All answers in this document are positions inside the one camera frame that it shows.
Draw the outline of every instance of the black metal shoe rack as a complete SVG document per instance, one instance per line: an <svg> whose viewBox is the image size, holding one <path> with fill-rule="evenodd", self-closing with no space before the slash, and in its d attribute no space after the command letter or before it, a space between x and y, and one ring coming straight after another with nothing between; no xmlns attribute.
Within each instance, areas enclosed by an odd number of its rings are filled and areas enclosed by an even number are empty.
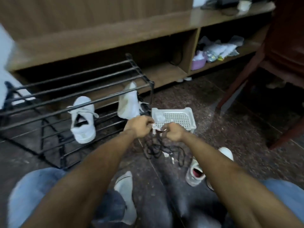
<svg viewBox="0 0 304 228"><path fill-rule="evenodd" d="M70 85L64 85L59 88L51 88L48 90L35 92L35 93L33 93L31 95L27 95L25 97L22 96L18 92L18 90L21 90L21 89L33 89L36 87L37 87L36 89L38 89L40 86L43 86L45 84L50 84L50 83L51 84L52 83L55 84L56 82L69 83L69 80L74 79L76 77L85 76L85 75L88 76L88 74L91 72L102 71L104 73L107 70L113 70L113 68L118 71L114 72L114 73L109 73L109 74L106 74L103 76L98 76L96 78L92 78L89 80L73 83ZM94 87L92 87L93 84L96 84L99 81L108 80L109 78L116 78L116 77L121 78L121 80L114 81L112 83L108 82L107 84L101 84L98 86L94 85ZM82 96L82 95L85 96L86 94L93 92L93 91L97 91L97 90L101 90L101 89L105 89L105 88L113 88L115 85L119 85L122 83L128 83L133 80L136 81L138 79L142 79L145 84L141 85L141 86L137 86L134 89L130 89L130 90L126 90L126 91L122 90L122 91L110 94L108 96L102 97L100 99L92 100L91 102L88 102L88 103L84 103L84 104L69 107L69 108L59 109L57 111L51 111L47 107L48 105L54 104L59 101L66 101L69 98L75 98L75 97ZM81 162L81 159L79 159L78 161L75 161L72 164L67 164L66 159L69 155L79 152L83 148L89 147L98 141L102 141L103 139L108 138L111 135L121 132L123 130L123 128L116 130L112 133L106 134L106 135L102 135L102 136L98 135L98 133L100 131L108 129L112 126L117 126L118 124L122 124L122 126L123 126L123 123L125 123L126 120L120 119L119 121L116 121L107 126L101 127L99 129L96 129L96 138L93 141L91 141L87 144L79 144L78 148L76 148L70 152L66 152L66 145L70 142L73 142L75 139L74 139L74 136L72 135L72 133L70 133L69 136L63 135L64 132L66 133L67 131L70 131L70 128L65 128L64 130L58 130L56 128L56 124L58 124L58 123L62 123L63 121L67 121L67 120L71 121L70 117L60 119L58 117L59 115L67 113L68 111L71 111L74 109L84 107L86 105L106 101L108 99L126 94L126 93L134 91L134 90L143 89L143 88L149 88L149 90L150 90L150 102L149 103L151 104L152 100L153 100L153 93L154 93L154 82L150 81L145 75L142 74L141 69L133 61L132 56L130 54L126 54L126 60L124 60L124 61L114 63L111 65L107 65L107 66L103 66L103 67L98 67L98 68L87 70L87 71L83 71L83 72L78 72L78 73L74 73L74 74L70 74L70 75L66 75L66 76L60 76L60 77L56 77L53 79L49 79L49 80L45 80L45 81L41 81L41 82L37 82L37 83L33 83L33 84L28 84L28 85L24 85L24 86L17 87L17 88L14 87L10 82L5 82L5 85L7 87L7 95L6 95L6 99L5 99L5 102L2 107L2 111L0 111L0 138L2 140L5 140L13 145L20 147L21 149L23 149L25 151L35 155L41 161L44 161L45 163L47 163L55 168L60 168L60 169L64 169L64 170L70 169L72 166ZM76 92L77 90L79 90L80 87L83 87L83 86L86 86L87 88L82 88L81 91ZM59 95L59 97L56 97L56 98L53 98L50 100L45 100L44 98L41 98L44 95L54 94L54 93L58 93L63 90L68 90L68 89L69 90L72 89L71 94L67 94L65 96ZM35 97L36 99L34 101L27 100L28 98L31 98L31 97ZM18 100L24 100L25 103L22 103L21 107L19 105L13 105L13 102L18 101ZM102 106L101 109L96 111L96 112L101 112L101 115L99 115L99 118L95 118L95 121L94 121L95 126L97 126L98 124L101 124L102 122L111 120L114 117L118 117L117 111L114 111L111 113L106 112L106 109L108 107L110 107L111 105L115 106L115 104L117 105L117 103L118 102L115 101L110 104L104 105L104 106ZM12 115L15 115L15 114L18 114L21 112L25 112L25 111L35 111L35 113L38 114L38 116L33 117L33 118L29 117L20 122L12 122L12 123L10 122L11 121L10 117ZM150 114L150 107L148 105L145 105L144 112L141 112L141 114ZM32 150L32 149L26 147L25 145L15 141L14 139L8 138L5 136L4 132L6 130L24 126L26 124L37 122L37 121L41 122L40 127L38 128L40 130L40 137L37 138L40 142L40 150ZM45 135L45 130L47 127L51 128L51 130L53 132L52 134ZM49 138L52 136L57 137L56 140L58 141L58 143L51 145L51 147L46 148L44 141L46 138ZM47 152L51 152L51 151L54 152L54 150L55 150L55 152L59 153L59 157L60 157L59 166L54 164L53 162L51 162L50 160L48 160L46 158Z"/></svg>

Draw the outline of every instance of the forearm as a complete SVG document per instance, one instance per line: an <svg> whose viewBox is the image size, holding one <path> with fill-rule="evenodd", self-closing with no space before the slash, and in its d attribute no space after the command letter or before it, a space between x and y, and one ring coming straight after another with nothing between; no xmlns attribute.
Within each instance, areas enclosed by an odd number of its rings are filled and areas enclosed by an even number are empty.
<svg viewBox="0 0 304 228"><path fill-rule="evenodd" d="M182 141L240 227L303 227L264 185L221 152L190 133Z"/></svg>
<svg viewBox="0 0 304 228"><path fill-rule="evenodd" d="M90 153L51 189L23 227L87 227L133 140L127 130Z"/></svg>

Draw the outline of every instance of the cord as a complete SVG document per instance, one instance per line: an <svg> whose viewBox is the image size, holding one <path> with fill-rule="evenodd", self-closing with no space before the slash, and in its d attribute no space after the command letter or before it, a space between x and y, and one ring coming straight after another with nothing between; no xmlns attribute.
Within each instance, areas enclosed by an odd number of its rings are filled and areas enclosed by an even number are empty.
<svg viewBox="0 0 304 228"><path fill-rule="evenodd" d="M180 167L183 167L184 166L184 163L185 163L185 157L186 157L186 153L184 151L183 148L181 148L180 146L175 146L175 145L171 145L171 146L166 146L164 145L164 143L162 142L159 134L157 134L157 142L158 143L153 143L153 137L150 135L150 144L149 142L146 140L145 143L147 145L147 150L145 151L142 143L140 142L141 146L143 147L144 149L144 156L147 158L147 159L151 159L152 157L154 158L159 158L162 153L167 153L169 154L169 156L174 159L174 153L178 153L177 155L177 160L178 160L178 165Z"/></svg>

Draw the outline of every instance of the person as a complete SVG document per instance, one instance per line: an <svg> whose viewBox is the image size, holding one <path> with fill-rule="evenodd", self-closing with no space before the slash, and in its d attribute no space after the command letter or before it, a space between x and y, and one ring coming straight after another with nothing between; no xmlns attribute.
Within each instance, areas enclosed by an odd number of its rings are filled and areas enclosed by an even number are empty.
<svg viewBox="0 0 304 228"><path fill-rule="evenodd" d="M28 202L18 201L18 198L25 199L28 197L26 194L30 194L29 186L22 190L24 182L21 180L10 196L9 227L88 227L100 207L101 217L106 218L101 222L122 219L124 213L130 212L126 208L127 202L124 203L119 190L116 195L109 196L107 188L128 146L135 138L145 137L150 132L152 123L153 119L148 116L133 118L127 122L123 132L90 153L72 171L64 173L58 170L55 180L44 181L44 184L49 185L44 187L48 188L48 192L40 192L41 201L35 207L26 209ZM190 148L238 227L304 227L304 193L301 188L276 180L263 185L224 154L187 132L179 124L165 124L162 131L163 138L183 142ZM43 176L44 172L48 170L38 170L35 177ZM118 211L107 203L114 204ZM14 211L18 207L20 210L27 210L28 217L14 218L16 214L21 214L21 211Z"/></svg>

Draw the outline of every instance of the speckled floor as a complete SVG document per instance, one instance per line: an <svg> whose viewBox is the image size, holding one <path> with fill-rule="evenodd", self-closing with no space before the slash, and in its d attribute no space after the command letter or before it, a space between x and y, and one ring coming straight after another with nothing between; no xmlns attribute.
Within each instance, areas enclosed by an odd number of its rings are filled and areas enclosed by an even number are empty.
<svg viewBox="0 0 304 228"><path fill-rule="evenodd" d="M288 180L304 188L304 138L295 138L273 151L266 146L303 114L302 89L287 85L283 89L268 90L263 80L269 74L258 70L260 85L250 95L238 91L222 111L215 110L224 91L249 58L200 73L193 81L158 90L153 107L191 107L197 125L195 133L215 148L229 148L234 160L249 174L258 179ZM19 139L35 146L34 135L26 134ZM139 144L134 146L136 149L131 147L123 158L112 184L127 170L133 173L136 227L194 227L206 222L220 227L226 211L215 193L204 181L194 188L185 182L191 161L186 147L185 165L179 167L177 162L172 164L171 159L163 156L147 160ZM7 198L15 183L26 173L47 165L7 142L0 143L0 150L0 227L5 227Z"/></svg>

